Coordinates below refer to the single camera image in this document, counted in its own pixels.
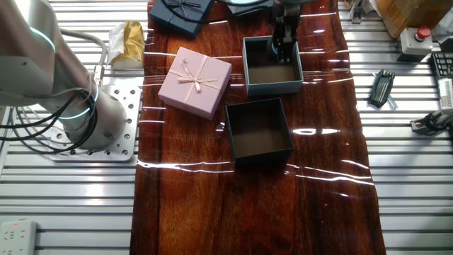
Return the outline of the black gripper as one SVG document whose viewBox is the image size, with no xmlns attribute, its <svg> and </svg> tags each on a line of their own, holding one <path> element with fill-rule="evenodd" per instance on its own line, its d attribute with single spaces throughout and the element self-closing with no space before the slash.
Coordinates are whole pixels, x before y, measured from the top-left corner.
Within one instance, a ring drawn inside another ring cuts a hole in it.
<svg viewBox="0 0 453 255">
<path fill-rule="evenodd" d="M 290 63 L 301 14 L 300 2 L 274 2 L 270 11 L 270 23 L 273 25 L 273 50 L 277 63 L 283 63 L 282 38 L 285 35 L 285 61 Z"/>
</svg>

